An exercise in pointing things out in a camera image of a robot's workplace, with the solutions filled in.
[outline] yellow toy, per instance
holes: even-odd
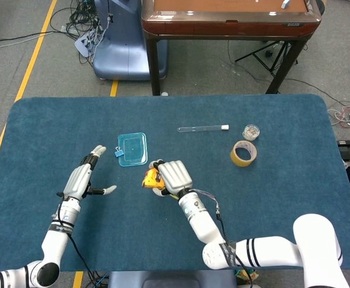
[[[151,168],[146,172],[146,176],[141,185],[145,188],[158,188],[159,190],[165,189],[164,181],[159,171],[155,168]]]

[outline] brown table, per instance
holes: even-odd
[[[275,94],[321,22],[315,0],[143,0],[152,94],[160,95],[158,51],[162,39],[272,40],[291,44],[266,93]]]

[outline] blue binder clip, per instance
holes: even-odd
[[[116,151],[115,151],[114,153],[115,153],[115,157],[116,157],[116,158],[125,155],[124,151],[121,150],[120,147],[115,147],[115,150],[116,150]]]

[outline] table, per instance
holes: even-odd
[[[266,93],[275,94],[321,22],[313,0],[143,0],[152,94],[160,95],[156,42],[162,39],[288,41],[291,48]]]
[[[178,133],[178,127],[229,124],[228,131]],[[247,124],[261,132],[246,168],[229,153]],[[120,167],[120,134],[144,132],[148,162]],[[177,202],[141,186],[148,163],[182,160],[194,187],[219,200],[230,239],[279,235],[316,212],[332,221],[350,268],[350,185],[325,103],[316,95],[31,98],[14,104],[0,150],[0,270],[43,257],[40,245],[71,171],[96,145],[108,147],[94,187],[107,197],[80,202],[73,238],[91,270],[201,270],[198,241]],[[203,199],[214,213],[215,204]],[[85,270],[67,245],[63,271]]]

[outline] yellow object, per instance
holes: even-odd
[[[165,189],[164,181],[155,168],[151,168],[146,172],[146,176],[143,179],[141,185],[145,188],[158,188],[160,190]]]
[[[255,271],[252,271],[249,273],[249,275],[251,276],[251,280],[254,281],[259,277],[259,274],[257,274]],[[245,272],[245,270],[241,269],[239,270],[238,274],[236,275],[237,278],[240,278],[244,281],[249,282],[249,278],[247,273]]]
[[[251,158],[249,160],[241,159],[236,154],[237,148],[244,148],[245,150],[247,150],[249,152]],[[245,140],[241,140],[241,141],[236,142],[233,149],[231,150],[231,153],[230,153],[230,157],[231,157],[231,160],[233,161],[233,163],[236,166],[240,166],[240,167],[246,167],[246,166],[250,165],[255,160],[257,155],[258,155],[258,151],[257,151],[256,147],[254,146],[254,144],[252,144],[251,142],[245,141]]]

